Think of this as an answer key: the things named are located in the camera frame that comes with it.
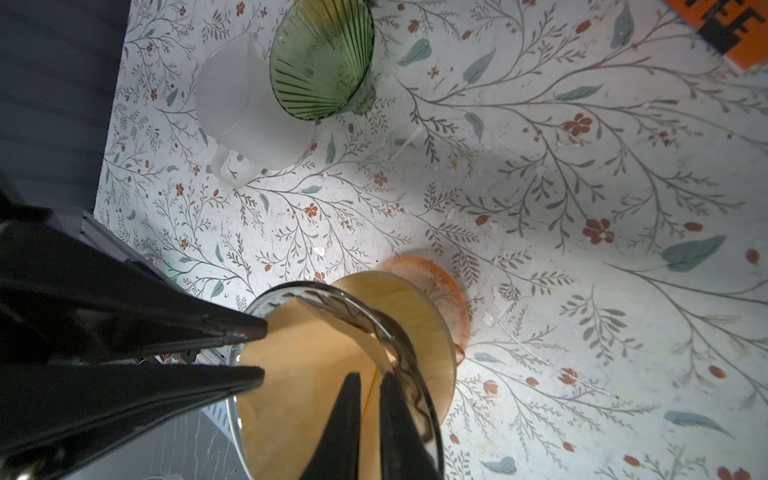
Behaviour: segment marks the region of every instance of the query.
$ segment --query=glass rim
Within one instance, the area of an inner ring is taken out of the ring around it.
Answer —
[[[270,48],[270,88],[272,88],[272,94],[275,96],[275,99],[277,99],[277,104],[280,106],[280,108],[282,108],[288,115],[290,115],[293,118],[299,118],[299,117],[297,117],[296,115],[294,115],[291,112],[289,112],[283,106],[283,102],[280,101],[280,97],[277,95],[277,92],[275,91],[275,87],[274,87],[274,85],[272,83],[272,71],[273,71],[273,69],[272,69],[272,61],[274,59],[274,57],[272,56],[272,51],[273,51],[274,45],[276,43],[274,39],[277,38],[277,36],[280,35],[283,32],[283,26],[285,25],[286,20],[293,13],[293,10],[295,8],[297,8],[300,4],[308,3],[308,2],[316,2],[316,1],[317,0],[294,0],[293,5],[291,5],[290,8],[288,8],[288,11],[286,12],[286,14],[283,15],[283,19],[280,20],[280,24],[277,26],[277,30],[275,31],[275,35],[272,37],[272,39],[273,39],[272,40],[272,48]],[[370,28],[371,28],[371,31],[373,32],[373,42],[371,42],[370,58],[369,58],[368,62],[366,63],[366,70],[363,72],[362,77],[360,78],[360,81],[358,81],[357,84],[355,85],[354,89],[351,90],[351,92],[347,96],[347,98],[344,101],[344,103],[342,103],[339,106],[338,110],[336,110],[332,114],[321,115],[319,117],[314,117],[314,118],[299,118],[299,120],[305,120],[305,121],[324,120],[326,118],[332,117],[333,115],[337,115],[337,114],[343,112],[344,109],[346,108],[346,106],[349,104],[349,102],[355,97],[357,92],[360,90],[360,87],[362,87],[362,84],[365,83],[369,79],[369,76],[371,75],[371,64],[373,63],[373,51],[376,48],[376,23],[373,20],[373,11],[371,10],[370,6],[368,5],[368,2],[366,2],[365,0],[351,0],[351,1],[357,2],[358,5],[361,5],[365,10],[367,10],[368,11],[368,16],[370,18]]]
[[[287,303],[296,298],[302,299],[314,307],[318,307],[326,311],[332,311],[327,306],[323,306],[312,301],[311,299],[307,299],[301,295],[296,294],[301,293],[302,291],[309,294],[310,296],[317,296],[318,298],[320,294],[324,294],[331,299],[341,302],[345,306],[346,312],[350,316],[354,316],[352,310],[350,310],[350,307],[353,307],[358,313],[362,314],[365,320],[373,325],[374,331],[372,333],[376,336],[376,339],[382,342],[382,338],[380,336],[384,336],[385,340],[389,342],[399,354],[399,360],[404,359],[407,361],[407,365],[410,367],[410,371],[406,372],[406,375],[412,377],[413,383],[418,389],[419,400],[424,402],[425,407],[428,410],[428,412],[422,412],[418,406],[415,406],[416,410],[421,413],[422,416],[424,416],[424,418],[427,420],[427,430],[432,434],[431,438],[426,440],[422,439],[422,444],[425,446],[430,457],[432,457],[432,459],[435,461],[436,465],[433,466],[437,468],[438,473],[440,474],[440,478],[442,478],[445,471],[445,460],[442,437],[440,434],[440,421],[438,420],[435,405],[432,402],[432,397],[429,394],[426,381],[419,371],[415,355],[412,354],[412,346],[409,348],[409,339],[407,336],[405,339],[401,339],[399,336],[404,334],[404,332],[396,332],[396,329],[393,329],[391,326],[389,326],[389,322],[394,322],[397,325],[394,320],[389,318],[385,313],[368,307],[365,303],[361,302],[354,296],[349,295],[347,292],[341,290],[338,287],[333,285],[326,285],[325,283],[305,280],[281,283],[280,285],[267,290],[266,292],[259,295],[253,302],[251,302],[251,304],[244,310],[244,312],[246,314],[253,315],[257,309],[264,307],[270,307],[271,310],[269,311],[271,312],[284,303]],[[360,328],[360,325],[356,325],[355,323],[350,323],[350,325],[356,328]],[[230,349],[229,358],[227,359],[227,365],[237,365],[239,355],[242,352],[243,347],[244,344],[242,343],[236,346],[232,346]],[[396,373],[396,378],[398,379],[398,383],[400,383],[402,386],[402,376]],[[232,434],[233,443],[237,451],[237,456],[240,457],[240,462],[243,464],[243,468],[245,468],[245,472],[248,475],[249,480],[256,480],[253,477],[253,474],[251,473],[250,467],[248,465],[248,460],[243,447],[243,439],[240,435],[240,416],[237,413],[236,397],[237,396],[230,396],[227,398],[227,416],[229,419],[230,432]],[[435,441],[433,450],[428,446],[432,440]]]

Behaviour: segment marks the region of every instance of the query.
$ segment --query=brown paper filter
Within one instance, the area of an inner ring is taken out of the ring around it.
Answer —
[[[442,421],[452,400],[455,360],[450,332],[435,306],[412,284],[391,273],[356,273],[334,286],[386,313],[405,330]],[[302,300],[285,303],[266,319],[266,338],[248,343],[239,361],[260,366],[266,373],[260,388],[237,397],[243,450],[253,477],[299,478],[315,452],[344,378],[359,372],[359,477],[378,480],[379,369],[392,371],[392,357],[374,336]]]

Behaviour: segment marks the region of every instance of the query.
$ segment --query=frosted glass pitcher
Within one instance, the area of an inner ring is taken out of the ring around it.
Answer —
[[[315,124],[287,114],[277,103],[270,83],[270,64],[261,59],[252,34],[241,35],[216,50],[197,78],[197,119],[220,146],[210,168],[234,188],[262,170],[289,167],[306,152]],[[221,169],[231,151],[230,175]]]

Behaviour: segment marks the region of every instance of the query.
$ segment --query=floral tablecloth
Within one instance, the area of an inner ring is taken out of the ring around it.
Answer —
[[[452,273],[451,479],[766,478],[768,69],[658,1],[377,0],[373,109],[232,190],[197,72],[289,6],[133,1],[99,221],[241,310],[396,253]]]

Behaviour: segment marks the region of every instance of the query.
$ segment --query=orange sign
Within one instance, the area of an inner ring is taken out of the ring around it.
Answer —
[[[768,58],[768,0],[667,0],[704,40],[737,67]]]

